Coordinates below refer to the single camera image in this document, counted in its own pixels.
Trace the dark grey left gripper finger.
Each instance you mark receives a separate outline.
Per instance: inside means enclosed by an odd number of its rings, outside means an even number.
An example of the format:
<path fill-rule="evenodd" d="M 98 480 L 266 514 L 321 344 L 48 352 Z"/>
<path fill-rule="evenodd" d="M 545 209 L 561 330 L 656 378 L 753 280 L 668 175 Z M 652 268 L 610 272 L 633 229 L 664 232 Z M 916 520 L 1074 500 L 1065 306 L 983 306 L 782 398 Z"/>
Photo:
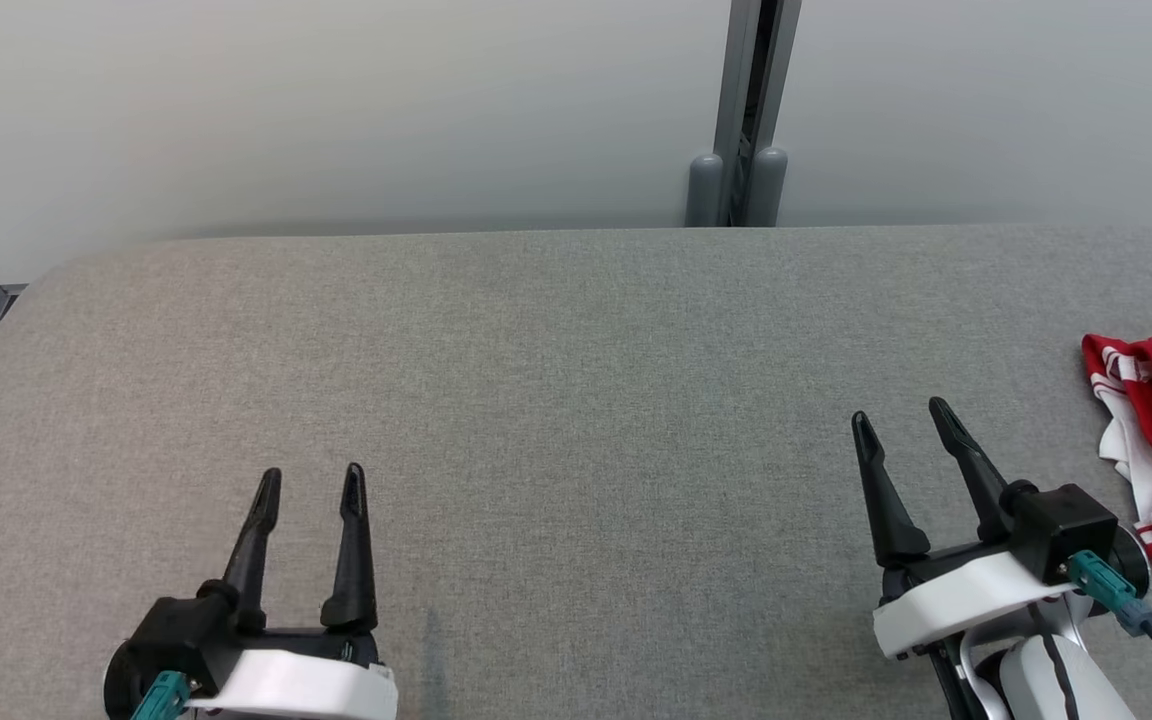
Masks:
<path fill-rule="evenodd" d="M 262 473 L 247 520 L 230 552 L 223 582 L 237 593 L 236 628 L 238 632 L 262 632 L 266 614 L 262 611 L 262 588 L 270 535 L 276 526 L 282 492 L 282 470 L 270 468 Z"/>
<path fill-rule="evenodd" d="M 342 533 L 332 594 L 321 607 L 321 626 L 329 632 L 372 632 L 378 626 L 367 505 L 365 471 L 351 462 L 340 497 Z"/>

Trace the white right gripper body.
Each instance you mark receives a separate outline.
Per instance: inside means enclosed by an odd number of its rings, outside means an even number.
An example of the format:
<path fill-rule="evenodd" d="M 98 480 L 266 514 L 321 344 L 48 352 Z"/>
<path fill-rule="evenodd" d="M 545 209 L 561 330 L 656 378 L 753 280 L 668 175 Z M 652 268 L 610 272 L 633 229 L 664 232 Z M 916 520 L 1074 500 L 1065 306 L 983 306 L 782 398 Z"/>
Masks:
<path fill-rule="evenodd" d="M 977 626 L 988 626 L 1073 591 L 1046 585 L 1009 552 L 973 559 L 952 571 L 909 588 L 905 568 L 882 570 L 882 602 L 874 611 L 874 637 L 887 659 L 925 647 Z"/>

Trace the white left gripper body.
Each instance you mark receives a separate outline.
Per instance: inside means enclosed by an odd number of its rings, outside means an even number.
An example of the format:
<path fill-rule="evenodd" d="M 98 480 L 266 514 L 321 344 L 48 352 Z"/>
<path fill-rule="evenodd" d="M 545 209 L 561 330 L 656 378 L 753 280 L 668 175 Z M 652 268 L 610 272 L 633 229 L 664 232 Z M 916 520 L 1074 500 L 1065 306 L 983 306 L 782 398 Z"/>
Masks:
<path fill-rule="evenodd" d="M 396 675 L 367 626 L 236 632 L 238 659 L 217 694 L 185 703 L 219 719 L 396 719 Z"/>

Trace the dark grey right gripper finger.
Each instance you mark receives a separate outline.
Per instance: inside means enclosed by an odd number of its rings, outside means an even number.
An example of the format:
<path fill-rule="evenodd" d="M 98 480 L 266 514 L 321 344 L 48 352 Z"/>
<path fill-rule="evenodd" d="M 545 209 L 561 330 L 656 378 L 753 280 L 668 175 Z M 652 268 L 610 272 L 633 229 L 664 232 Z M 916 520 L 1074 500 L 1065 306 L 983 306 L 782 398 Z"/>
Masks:
<path fill-rule="evenodd" d="M 945 397 L 929 397 L 929 414 L 945 450 L 956 460 L 972 497 L 973 510 L 979 520 L 975 530 L 979 541 L 1011 544 L 1015 532 L 1011 506 L 1020 497 L 1036 495 L 1037 487 L 1029 480 L 1006 482 Z"/>
<path fill-rule="evenodd" d="M 892 569 L 927 558 L 931 541 L 914 524 L 904 502 L 884 467 L 884 448 L 867 414 L 851 418 L 852 439 L 858 456 L 861 491 L 867 507 L 870 541 L 879 568 Z"/>

